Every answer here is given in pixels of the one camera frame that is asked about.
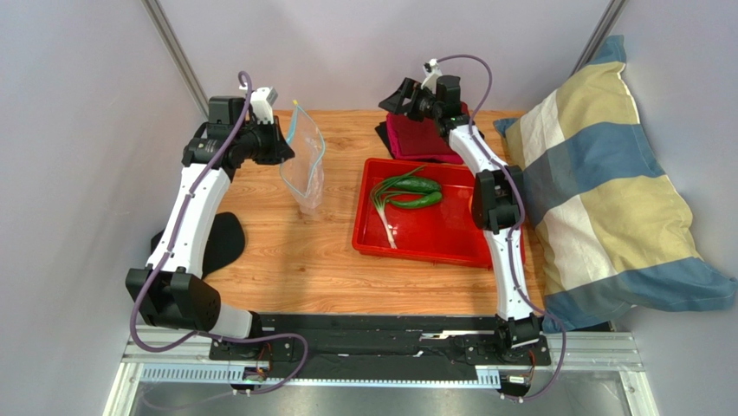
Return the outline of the upper green cucumber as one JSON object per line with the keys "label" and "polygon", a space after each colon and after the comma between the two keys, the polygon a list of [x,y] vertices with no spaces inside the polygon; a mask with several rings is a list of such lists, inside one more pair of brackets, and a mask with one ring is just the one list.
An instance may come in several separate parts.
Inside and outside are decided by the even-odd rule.
{"label": "upper green cucumber", "polygon": [[415,176],[403,177],[398,180],[392,187],[401,191],[419,192],[423,194],[430,194],[433,192],[441,191],[441,186],[438,184],[438,182],[431,179]]}

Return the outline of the green onion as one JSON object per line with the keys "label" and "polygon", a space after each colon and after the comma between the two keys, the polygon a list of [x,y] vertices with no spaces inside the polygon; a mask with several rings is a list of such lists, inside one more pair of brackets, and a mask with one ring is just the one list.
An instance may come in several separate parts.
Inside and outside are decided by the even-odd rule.
{"label": "green onion", "polygon": [[405,194],[424,195],[423,192],[398,190],[395,187],[395,185],[399,182],[399,180],[409,178],[412,176],[413,173],[418,172],[422,170],[423,168],[424,166],[419,166],[405,174],[384,179],[378,184],[376,184],[370,191],[370,199],[374,205],[375,211],[378,213],[381,219],[383,229],[387,237],[388,244],[390,245],[392,249],[396,249],[397,245],[395,242],[395,237],[393,234],[392,227],[389,225],[389,222],[385,215],[385,207],[387,203],[389,202],[389,199],[394,196],[405,195]]}

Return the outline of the lower green pepper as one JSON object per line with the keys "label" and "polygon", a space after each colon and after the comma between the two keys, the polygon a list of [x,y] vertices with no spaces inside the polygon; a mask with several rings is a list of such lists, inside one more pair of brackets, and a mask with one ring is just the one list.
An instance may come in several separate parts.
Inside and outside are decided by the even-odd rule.
{"label": "lower green pepper", "polygon": [[391,198],[389,203],[400,209],[415,210],[439,204],[442,199],[443,194],[441,192],[432,192],[412,200],[397,200],[395,198]]}

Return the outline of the black cap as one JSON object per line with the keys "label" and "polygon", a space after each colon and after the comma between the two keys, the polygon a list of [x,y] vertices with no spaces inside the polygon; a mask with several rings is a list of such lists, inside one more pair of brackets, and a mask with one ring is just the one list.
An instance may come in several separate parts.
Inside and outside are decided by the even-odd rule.
{"label": "black cap", "polygon": [[202,273],[196,277],[205,280],[208,275],[234,263],[246,245],[247,236],[238,217],[233,212],[218,213],[204,246]]}

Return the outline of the dark red folded cloth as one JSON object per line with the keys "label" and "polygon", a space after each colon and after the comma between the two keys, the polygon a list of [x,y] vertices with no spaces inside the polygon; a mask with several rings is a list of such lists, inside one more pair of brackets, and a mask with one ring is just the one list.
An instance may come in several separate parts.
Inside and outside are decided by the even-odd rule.
{"label": "dark red folded cloth", "polygon": [[375,128],[392,158],[462,165],[462,158],[438,135],[433,119],[409,120],[388,113]]}

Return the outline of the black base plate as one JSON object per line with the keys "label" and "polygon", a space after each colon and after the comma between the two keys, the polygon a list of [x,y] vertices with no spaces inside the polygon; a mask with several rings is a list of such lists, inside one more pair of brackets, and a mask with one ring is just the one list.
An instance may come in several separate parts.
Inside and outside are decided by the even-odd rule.
{"label": "black base plate", "polygon": [[258,361],[270,375],[293,371],[303,355],[302,379],[380,381],[471,381],[476,367],[545,367],[555,363],[545,337],[518,352],[504,353],[489,315],[299,315],[263,314],[264,335],[298,334],[255,346],[206,341],[205,358]]}

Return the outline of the clear zip top bag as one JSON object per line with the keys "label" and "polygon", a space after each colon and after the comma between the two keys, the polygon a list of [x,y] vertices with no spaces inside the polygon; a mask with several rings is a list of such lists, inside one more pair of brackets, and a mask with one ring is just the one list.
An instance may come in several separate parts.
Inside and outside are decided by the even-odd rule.
{"label": "clear zip top bag", "polygon": [[326,142],[308,112],[297,100],[293,100],[293,105],[287,143],[295,156],[280,165],[280,174],[301,213],[314,215],[324,195]]}

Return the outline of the red plastic tray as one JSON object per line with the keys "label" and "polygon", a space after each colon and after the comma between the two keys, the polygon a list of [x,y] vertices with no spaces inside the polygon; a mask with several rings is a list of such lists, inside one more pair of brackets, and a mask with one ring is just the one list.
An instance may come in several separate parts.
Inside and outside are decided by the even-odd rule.
{"label": "red plastic tray", "polygon": [[[393,249],[370,191],[380,181],[419,166],[422,170],[417,175],[438,182],[443,198],[436,205],[420,209],[385,208],[397,245]],[[473,185],[474,176],[465,166],[367,159],[353,227],[353,248],[363,255],[492,269],[488,244],[470,214]]]}

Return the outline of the striped blue yellow pillow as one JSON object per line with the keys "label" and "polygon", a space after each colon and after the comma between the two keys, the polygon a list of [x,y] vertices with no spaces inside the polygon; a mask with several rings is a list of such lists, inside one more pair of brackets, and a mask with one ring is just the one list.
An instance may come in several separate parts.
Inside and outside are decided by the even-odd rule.
{"label": "striped blue yellow pillow", "polygon": [[731,308],[737,281],[698,253],[693,214],[660,166],[623,73],[622,36],[496,131],[523,173],[544,254],[547,333],[618,319],[634,307]]}

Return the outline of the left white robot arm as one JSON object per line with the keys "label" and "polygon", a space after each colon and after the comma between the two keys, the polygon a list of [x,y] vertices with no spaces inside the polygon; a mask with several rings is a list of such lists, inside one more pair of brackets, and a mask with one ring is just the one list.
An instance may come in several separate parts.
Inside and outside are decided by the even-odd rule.
{"label": "left white robot arm", "polygon": [[257,313],[223,303],[204,281],[204,259],[218,207],[242,163],[280,165],[295,155],[273,113],[275,100],[273,88],[258,88],[248,98],[210,98],[209,119],[184,147],[168,223],[146,266],[126,276],[134,319],[224,339],[261,336]]}

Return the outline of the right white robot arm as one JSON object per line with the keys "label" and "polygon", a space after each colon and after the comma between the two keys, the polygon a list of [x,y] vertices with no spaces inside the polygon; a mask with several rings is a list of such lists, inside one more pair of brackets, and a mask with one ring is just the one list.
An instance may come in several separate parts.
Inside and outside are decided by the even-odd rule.
{"label": "right white robot arm", "polygon": [[495,333],[504,353],[534,345],[541,323],[528,297],[521,254],[521,169],[497,156],[463,111],[457,76],[441,75],[430,87],[406,78],[379,107],[413,121],[433,120],[439,136],[473,173],[471,216],[489,246],[498,292]]}

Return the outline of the aluminium rail frame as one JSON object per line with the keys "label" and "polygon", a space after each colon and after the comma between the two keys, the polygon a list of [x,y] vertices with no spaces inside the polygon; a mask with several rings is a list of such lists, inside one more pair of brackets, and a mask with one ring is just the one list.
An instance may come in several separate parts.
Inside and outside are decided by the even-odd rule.
{"label": "aluminium rail frame", "polygon": [[489,317],[266,315],[255,346],[143,327],[105,406],[216,414],[655,415],[632,335],[544,335],[503,353]]}

